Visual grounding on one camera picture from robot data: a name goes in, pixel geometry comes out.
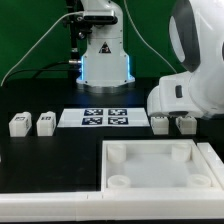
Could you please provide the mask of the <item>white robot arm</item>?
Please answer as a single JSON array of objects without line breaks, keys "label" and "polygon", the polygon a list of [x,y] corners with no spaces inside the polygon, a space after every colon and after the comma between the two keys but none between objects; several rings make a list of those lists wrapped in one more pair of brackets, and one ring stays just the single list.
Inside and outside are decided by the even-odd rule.
[{"label": "white robot arm", "polygon": [[[112,92],[132,84],[123,49],[123,12],[110,0],[81,0],[87,50],[77,84]],[[172,48],[185,68],[163,76],[147,99],[150,116],[224,115],[224,0],[176,0],[169,20]]]}]

